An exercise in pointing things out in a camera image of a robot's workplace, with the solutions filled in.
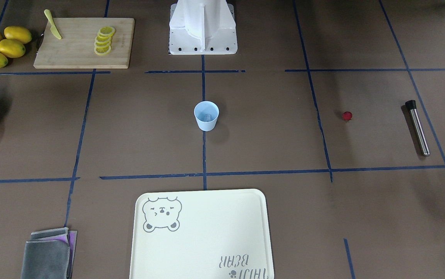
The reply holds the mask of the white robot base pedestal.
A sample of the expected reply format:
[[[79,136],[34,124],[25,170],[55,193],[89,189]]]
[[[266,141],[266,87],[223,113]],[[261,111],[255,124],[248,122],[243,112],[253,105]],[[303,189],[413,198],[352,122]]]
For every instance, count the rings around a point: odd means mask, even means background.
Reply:
[[[178,0],[170,7],[168,53],[233,55],[238,51],[234,6],[225,0]]]

